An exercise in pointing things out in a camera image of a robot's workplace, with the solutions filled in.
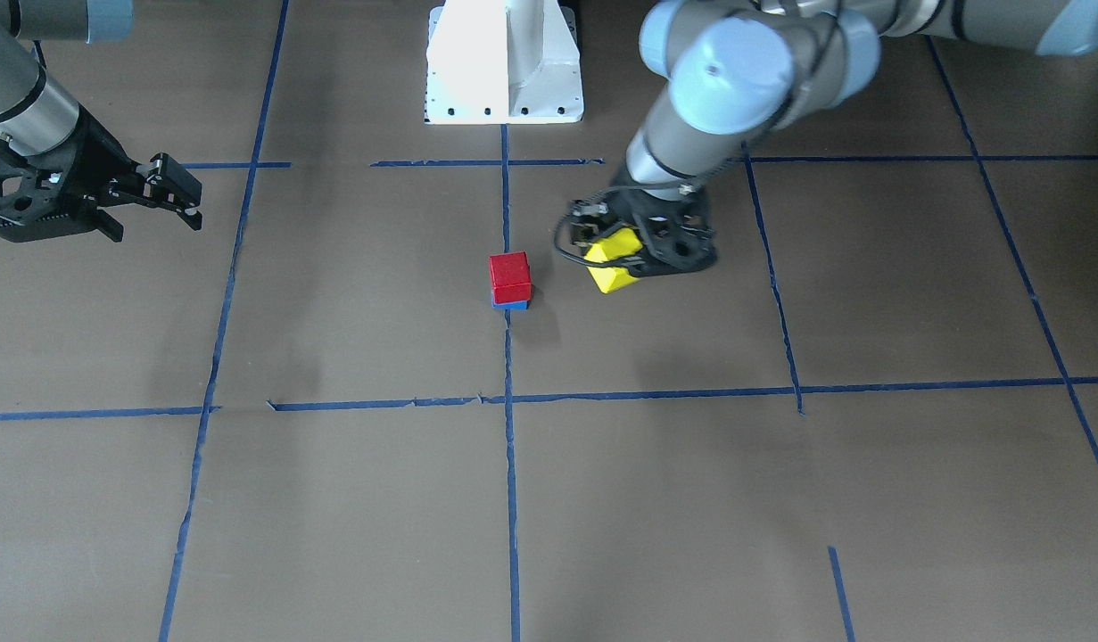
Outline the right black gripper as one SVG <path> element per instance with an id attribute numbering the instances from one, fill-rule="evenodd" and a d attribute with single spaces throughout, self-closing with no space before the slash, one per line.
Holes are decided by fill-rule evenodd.
<path id="1" fill-rule="evenodd" d="M 67 209 L 92 196 L 101 207 L 141 203 L 146 209 L 172 211 L 191 230 L 202 230 L 201 180 L 166 153 L 136 164 L 87 106 L 80 106 L 66 139 L 32 157 L 31 164 L 40 184 L 51 174 L 61 174 L 58 185 L 38 187 L 32 195 L 32 204 L 40 209 Z M 85 209 L 81 219 L 112 243 L 123 240 L 124 225 L 104 209 Z"/>

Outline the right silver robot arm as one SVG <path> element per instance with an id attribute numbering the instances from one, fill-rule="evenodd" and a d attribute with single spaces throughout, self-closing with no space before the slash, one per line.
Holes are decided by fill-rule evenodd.
<path id="1" fill-rule="evenodd" d="M 36 243 L 124 228 L 109 209 L 173 212 L 202 228 L 202 183 L 170 155 L 141 164 L 27 42 L 125 40 L 131 1 L 0 1 L 0 237 Z"/>

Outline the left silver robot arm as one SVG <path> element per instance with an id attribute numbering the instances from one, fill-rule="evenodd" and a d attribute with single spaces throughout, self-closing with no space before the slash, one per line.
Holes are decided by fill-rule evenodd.
<path id="1" fill-rule="evenodd" d="M 660 1 L 639 50 L 664 89 L 613 183 L 560 219 L 560 254 L 634 273 L 712 263 L 708 180 L 774 131 L 865 89 L 879 41 L 912 34 L 1080 56 L 1098 49 L 1098 1 Z"/>

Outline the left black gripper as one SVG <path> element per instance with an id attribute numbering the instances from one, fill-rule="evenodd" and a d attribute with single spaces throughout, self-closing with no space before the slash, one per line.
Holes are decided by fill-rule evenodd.
<path id="1" fill-rule="evenodd" d="M 712 233 L 706 187 L 695 183 L 607 187 L 607 202 L 573 201 L 568 211 L 568 240 L 585 255 L 621 228 L 659 219 L 681 230 Z"/>

